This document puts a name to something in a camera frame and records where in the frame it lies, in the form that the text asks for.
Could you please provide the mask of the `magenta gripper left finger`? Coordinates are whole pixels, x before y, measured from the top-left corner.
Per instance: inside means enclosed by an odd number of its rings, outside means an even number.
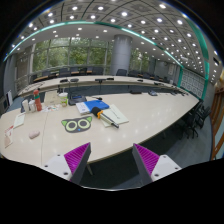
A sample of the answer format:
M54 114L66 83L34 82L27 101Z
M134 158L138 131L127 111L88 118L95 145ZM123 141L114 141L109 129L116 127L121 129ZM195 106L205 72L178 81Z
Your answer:
M52 157L43 169L72 183L79 184L91 154L91 144L81 145L66 154Z

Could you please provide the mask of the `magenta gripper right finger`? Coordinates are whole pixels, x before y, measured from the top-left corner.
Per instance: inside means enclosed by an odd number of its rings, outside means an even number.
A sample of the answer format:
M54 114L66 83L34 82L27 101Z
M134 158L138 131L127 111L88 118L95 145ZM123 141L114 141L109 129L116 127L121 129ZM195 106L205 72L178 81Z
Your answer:
M133 145L132 154L143 185L181 170L181 167L168 155L158 155L138 144Z

